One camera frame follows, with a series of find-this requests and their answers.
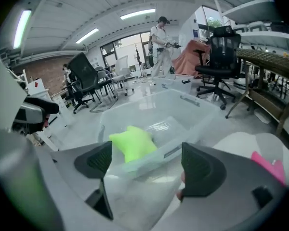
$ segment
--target black cap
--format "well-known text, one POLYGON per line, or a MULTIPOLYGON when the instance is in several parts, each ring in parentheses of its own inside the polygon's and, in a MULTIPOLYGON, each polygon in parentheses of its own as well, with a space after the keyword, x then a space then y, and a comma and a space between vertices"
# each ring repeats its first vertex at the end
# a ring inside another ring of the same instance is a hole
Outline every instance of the black cap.
POLYGON ((167 18, 165 16, 161 16, 159 19, 158 19, 158 22, 163 22, 165 24, 170 24, 169 20, 167 20, 167 18))

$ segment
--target office chair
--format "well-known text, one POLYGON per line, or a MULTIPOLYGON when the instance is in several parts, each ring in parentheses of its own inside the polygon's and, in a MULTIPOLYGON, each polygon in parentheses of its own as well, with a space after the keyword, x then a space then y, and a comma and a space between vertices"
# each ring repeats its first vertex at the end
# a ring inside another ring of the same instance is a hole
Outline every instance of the office chair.
POLYGON ((83 94, 90 93, 91 96, 95 94, 101 103, 101 99, 97 92, 95 92, 95 90, 100 90, 101 88, 103 88, 103 86, 110 84, 112 80, 110 79, 98 82, 98 74, 83 52, 74 56, 67 64, 67 67, 76 76, 77 81, 79 82, 79 91, 83 94))
POLYGON ((114 82, 117 83, 118 89, 119 84, 121 88, 124 88, 124 95, 127 96, 127 90, 129 88, 128 84, 125 86, 124 80, 126 80, 128 77, 131 77, 131 70, 128 68, 127 64, 127 58, 128 56, 123 56, 116 61, 115 65, 115 75, 112 79, 114 82))
POLYGON ((211 54, 210 54, 210 65, 202 65, 195 67, 195 70, 214 77, 214 87, 200 86, 200 89, 206 89, 205 91, 198 92, 197 97, 202 94, 212 93, 217 94, 223 104, 221 105, 221 110, 226 108, 226 100, 223 96, 227 95, 233 98, 235 101, 235 96, 221 88, 218 87, 219 83, 224 83, 227 87, 228 85, 223 81, 223 79, 238 78, 241 70, 241 62, 237 62, 235 49, 239 47, 241 43, 241 36, 233 32, 231 26, 222 26, 214 29, 213 36, 211 37, 211 54))
POLYGON ((81 91, 77 88, 77 85, 79 85, 78 82, 73 82, 72 84, 67 85, 66 87, 62 88, 62 89, 64 90, 64 89, 68 88, 69 86, 72 86, 72 87, 73 87, 73 96, 70 96, 70 95, 69 95, 68 97, 66 97, 66 100, 69 100, 69 99, 72 99, 72 98, 73 98, 73 99, 77 102, 77 104, 74 106, 74 110, 73 110, 73 113, 74 113, 74 114, 76 114, 76 110, 77 110, 81 105, 84 105, 86 108, 89 108, 89 106, 87 105, 87 102, 88 102, 88 101, 91 101, 91 100, 93 100, 93 102, 95 102, 95 99, 93 98, 93 96, 92 96, 91 99, 83 100, 84 93, 81 92, 81 91))

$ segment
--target pink object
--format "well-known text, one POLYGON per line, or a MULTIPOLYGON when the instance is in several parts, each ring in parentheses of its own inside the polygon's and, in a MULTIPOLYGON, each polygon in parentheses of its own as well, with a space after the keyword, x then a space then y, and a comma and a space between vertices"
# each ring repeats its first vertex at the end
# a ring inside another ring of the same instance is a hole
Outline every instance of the pink object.
POLYGON ((195 71, 195 66, 200 65, 200 58, 199 54, 197 52, 193 52, 193 50, 202 50, 205 52, 202 54, 203 64, 205 64, 206 57, 210 51, 210 46, 195 40, 191 40, 179 55, 179 57, 172 60, 176 74, 190 75, 195 77, 198 76, 198 72, 195 71))
POLYGON ((276 179, 286 185, 285 171, 282 161, 276 160, 273 164, 265 160, 258 152, 253 152, 251 159, 269 171, 276 179))

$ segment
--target black mesh office chair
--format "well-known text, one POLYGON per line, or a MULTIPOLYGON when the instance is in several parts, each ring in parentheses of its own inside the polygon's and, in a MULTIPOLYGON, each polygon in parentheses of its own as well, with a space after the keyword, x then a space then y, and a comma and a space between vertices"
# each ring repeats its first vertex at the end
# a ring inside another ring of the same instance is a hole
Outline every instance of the black mesh office chair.
POLYGON ((80 85, 78 85, 79 91, 83 94, 90 93, 92 96, 95 94, 101 102, 101 99, 95 90, 99 90, 103 88, 103 86, 110 84, 111 79, 98 82, 98 74, 83 52, 74 56, 67 64, 67 67, 76 76, 77 81, 80 83, 80 85))
POLYGON ((198 87, 197 91, 200 91, 200 89, 206 90, 198 92, 197 97, 202 94, 214 92, 223 102, 221 105, 222 110, 226 108, 227 104, 223 94, 232 97, 233 102, 235 101, 235 96, 219 88, 218 85, 220 82, 222 82, 228 87, 223 79, 238 78, 241 70, 241 62, 240 60, 239 62, 237 61, 236 48, 239 47, 240 43, 241 36, 233 32, 231 26, 215 28, 213 36, 211 37, 210 65, 203 65, 203 63, 201 63, 202 66, 195 67, 195 70, 199 73, 213 76, 213 83, 215 85, 214 87, 198 87))

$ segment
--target man in white outfit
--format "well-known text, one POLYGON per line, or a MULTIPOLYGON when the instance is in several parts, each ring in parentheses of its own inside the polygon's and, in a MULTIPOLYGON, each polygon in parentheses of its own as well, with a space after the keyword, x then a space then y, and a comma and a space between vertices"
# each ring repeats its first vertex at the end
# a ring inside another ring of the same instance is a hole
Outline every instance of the man in white outfit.
POLYGON ((163 76, 166 76, 171 67, 171 58, 169 50, 165 48, 165 42, 167 39, 164 26, 169 23, 166 17, 161 16, 158 19, 158 24, 151 28, 152 36, 152 54, 154 66, 151 70, 151 76, 157 77, 159 75, 160 66, 162 65, 163 76))

